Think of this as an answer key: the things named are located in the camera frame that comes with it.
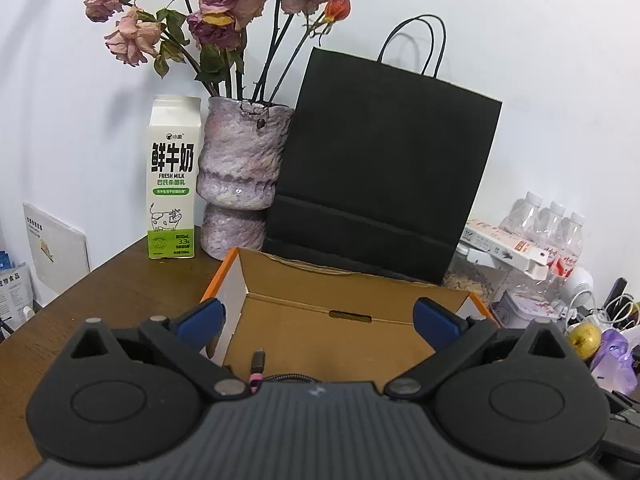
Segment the right clear water bottle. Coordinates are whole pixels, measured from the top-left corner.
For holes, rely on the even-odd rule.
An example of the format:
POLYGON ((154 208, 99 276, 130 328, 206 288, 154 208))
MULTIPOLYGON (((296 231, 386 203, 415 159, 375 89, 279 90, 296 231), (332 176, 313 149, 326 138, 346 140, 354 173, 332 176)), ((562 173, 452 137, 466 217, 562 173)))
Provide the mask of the right clear water bottle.
POLYGON ((558 278, 568 278, 573 272, 584 246, 585 217, 572 212, 565 217, 550 238, 552 254, 550 255, 550 272, 558 278))

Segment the orange cardboard box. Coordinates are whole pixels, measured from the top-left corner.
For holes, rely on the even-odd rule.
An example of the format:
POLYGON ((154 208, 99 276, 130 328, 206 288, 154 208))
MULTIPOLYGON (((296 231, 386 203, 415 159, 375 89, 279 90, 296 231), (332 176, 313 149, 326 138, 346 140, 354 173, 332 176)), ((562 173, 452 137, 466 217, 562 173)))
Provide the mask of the orange cardboard box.
POLYGON ((242 379, 255 351, 265 375, 301 374, 322 382, 394 377, 433 354, 413 327, 413 306, 428 297, 462 318, 490 315, 480 298, 430 284, 312 266, 234 248, 205 289, 226 308, 210 355, 242 379))

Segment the small white desk fan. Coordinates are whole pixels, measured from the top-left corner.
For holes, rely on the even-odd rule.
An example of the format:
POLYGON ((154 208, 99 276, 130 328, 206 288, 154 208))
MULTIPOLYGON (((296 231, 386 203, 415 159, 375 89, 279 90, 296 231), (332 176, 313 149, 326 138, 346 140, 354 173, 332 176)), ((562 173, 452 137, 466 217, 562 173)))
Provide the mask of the small white desk fan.
POLYGON ((569 308, 585 307, 593 298, 593 277, 582 266, 575 266, 560 289, 560 299, 569 308))

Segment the white paper card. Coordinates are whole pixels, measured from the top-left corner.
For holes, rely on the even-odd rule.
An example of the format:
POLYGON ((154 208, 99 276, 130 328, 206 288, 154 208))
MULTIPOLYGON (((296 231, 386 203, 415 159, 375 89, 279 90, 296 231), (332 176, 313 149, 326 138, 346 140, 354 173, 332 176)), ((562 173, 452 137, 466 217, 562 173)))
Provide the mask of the white paper card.
POLYGON ((30 203, 23 209, 37 278, 62 294, 91 272, 86 236, 30 203))

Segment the dried rose bouquet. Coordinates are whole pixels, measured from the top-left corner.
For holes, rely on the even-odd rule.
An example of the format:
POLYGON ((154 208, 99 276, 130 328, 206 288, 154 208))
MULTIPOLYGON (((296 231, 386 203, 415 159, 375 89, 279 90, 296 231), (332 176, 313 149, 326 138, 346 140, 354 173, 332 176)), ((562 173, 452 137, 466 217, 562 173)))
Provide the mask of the dried rose bouquet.
POLYGON ((247 27, 260 18, 268 2, 274 4, 272 31, 264 65, 249 99, 274 101, 278 92, 267 87, 268 76, 294 18, 304 23, 302 39, 321 39, 352 10, 350 0, 182 0, 178 11, 164 6, 155 12, 137 0, 85 0, 85 14, 93 23, 113 22, 104 38, 108 52, 122 64, 152 63, 165 77, 172 63, 186 63, 210 96, 244 100, 244 61, 247 27))

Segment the white flat carton box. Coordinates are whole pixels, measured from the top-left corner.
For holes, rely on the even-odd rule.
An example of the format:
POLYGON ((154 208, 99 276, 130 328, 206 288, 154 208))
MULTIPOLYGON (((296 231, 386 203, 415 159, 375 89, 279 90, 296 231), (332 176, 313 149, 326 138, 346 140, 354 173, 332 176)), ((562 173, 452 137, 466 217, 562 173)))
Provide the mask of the white flat carton box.
POLYGON ((491 257, 534 280, 542 281, 547 277, 548 252, 524 237, 503 231, 484 221, 470 219, 466 222, 460 240, 487 252, 491 257))

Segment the middle clear water bottle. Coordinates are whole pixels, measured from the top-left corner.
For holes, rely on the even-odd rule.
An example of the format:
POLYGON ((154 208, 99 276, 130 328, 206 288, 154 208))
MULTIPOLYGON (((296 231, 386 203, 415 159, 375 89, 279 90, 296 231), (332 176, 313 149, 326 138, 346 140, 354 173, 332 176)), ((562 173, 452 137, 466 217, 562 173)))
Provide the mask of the middle clear water bottle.
POLYGON ((547 253, 548 266, 561 251, 564 244, 562 220, 565 211, 566 207, 564 205, 552 200, 548 207, 538 211, 533 227, 528 233, 528 237, 534 245, 547 253))

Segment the yellow green apple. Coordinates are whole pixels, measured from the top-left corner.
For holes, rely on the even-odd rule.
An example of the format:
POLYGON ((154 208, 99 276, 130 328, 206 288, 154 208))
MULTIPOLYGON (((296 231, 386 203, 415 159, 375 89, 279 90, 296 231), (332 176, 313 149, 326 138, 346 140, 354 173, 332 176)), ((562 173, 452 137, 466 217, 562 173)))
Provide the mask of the yellow green apple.
POLYGON ((591 359, 597 353, 601 339, 600 328, 590 322, 575 325, 567 334, 568 342, 583 361, 591 359))

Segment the white floral tin box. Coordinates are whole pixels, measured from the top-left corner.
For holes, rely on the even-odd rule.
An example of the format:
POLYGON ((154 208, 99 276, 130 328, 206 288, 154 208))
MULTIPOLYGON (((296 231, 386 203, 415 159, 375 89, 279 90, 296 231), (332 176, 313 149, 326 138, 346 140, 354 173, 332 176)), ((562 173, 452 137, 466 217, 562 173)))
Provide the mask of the white floral tin box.
POLYGON ((526 297, 514 290, 506 290, 498 301, 491 305, 491 312, 505 328, 524 330, 531 322, 555 323, 558 312, 548 301, 526 297))

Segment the black paper shopping bag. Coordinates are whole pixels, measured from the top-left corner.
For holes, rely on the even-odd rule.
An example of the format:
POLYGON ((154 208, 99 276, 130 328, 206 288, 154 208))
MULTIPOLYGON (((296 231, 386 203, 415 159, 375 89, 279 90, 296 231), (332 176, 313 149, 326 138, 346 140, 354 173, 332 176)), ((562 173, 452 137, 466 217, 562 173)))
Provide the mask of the black paper shopping bag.
POLYGON ((499 101, 346 53, 311 52, 262 248, 439 284, 469 218, 499 101))

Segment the clear plastic food container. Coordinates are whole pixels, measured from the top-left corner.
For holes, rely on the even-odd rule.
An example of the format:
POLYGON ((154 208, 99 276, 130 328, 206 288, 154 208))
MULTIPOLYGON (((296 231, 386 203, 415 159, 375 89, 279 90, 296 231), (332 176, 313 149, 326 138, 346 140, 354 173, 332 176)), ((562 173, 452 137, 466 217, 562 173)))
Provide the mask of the clear plastic food container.
POLYGON ((468 252, 456 250, 442 279, 442 286, 472 292, 489 307, 497 299, 510 271, 510 266, 475 249, 468 252))

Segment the purple textured ceramic vase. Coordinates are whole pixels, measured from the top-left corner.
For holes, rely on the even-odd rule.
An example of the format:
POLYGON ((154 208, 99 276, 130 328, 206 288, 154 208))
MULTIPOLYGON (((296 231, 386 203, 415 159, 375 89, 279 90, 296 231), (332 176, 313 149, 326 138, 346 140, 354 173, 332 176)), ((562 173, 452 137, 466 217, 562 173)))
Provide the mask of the purple textured ceramic vase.
POLYGON ((235 247, 262 247, 293 114, 285 105, 208 100, 196 179, 207 255, 222 260, 235 247))

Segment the clear water bottle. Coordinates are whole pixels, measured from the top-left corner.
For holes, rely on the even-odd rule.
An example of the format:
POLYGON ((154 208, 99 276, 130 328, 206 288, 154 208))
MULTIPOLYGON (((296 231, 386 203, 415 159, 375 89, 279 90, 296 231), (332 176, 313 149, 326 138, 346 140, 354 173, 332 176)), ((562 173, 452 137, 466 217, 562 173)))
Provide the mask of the clear water bottle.
POLYGON ((585 217, 572 212, 565 217, 550 238, 552 254, 550 255, 550 272, 558 278, 568 278, 573 272, 584 246, 585 217))
POLYGON ((541 204, 541 196, 527 192, 524 198, 519 198, 514 203, 511 211, 500 222, 499 229, 519 237, 527 237, 533 229, 541 204))
POLYGON ((552 200, 548 207, 538 211, 533 227, 528 233, 528 237, 534 245, 547 253, 548 266, 561 251, 564 244, 562 220, 565 211, 566 207, 564 205, 552 200))

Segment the left clear water bottle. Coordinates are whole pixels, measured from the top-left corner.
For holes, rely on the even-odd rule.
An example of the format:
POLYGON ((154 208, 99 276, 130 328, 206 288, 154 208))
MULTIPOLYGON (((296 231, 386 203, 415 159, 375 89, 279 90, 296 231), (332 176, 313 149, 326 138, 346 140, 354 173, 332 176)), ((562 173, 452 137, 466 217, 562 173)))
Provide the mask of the left clear water bottle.
POLYGON ((527 237, 533 229, 541 204, 541 196, 527 192, 524 198, 519 198, 514 203, 511 211, 500 222, 499 229, 519 237, 527 237))

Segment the white green milk carton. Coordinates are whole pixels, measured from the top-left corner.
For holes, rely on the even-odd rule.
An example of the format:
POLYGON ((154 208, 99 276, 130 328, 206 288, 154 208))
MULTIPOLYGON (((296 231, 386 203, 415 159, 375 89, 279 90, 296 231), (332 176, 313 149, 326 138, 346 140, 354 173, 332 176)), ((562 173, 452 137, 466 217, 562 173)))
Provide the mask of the white green milk carton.
POLYGON ((202 101, 157 96, 146 129, 146 239, 151 259, 194 256, 202 101))

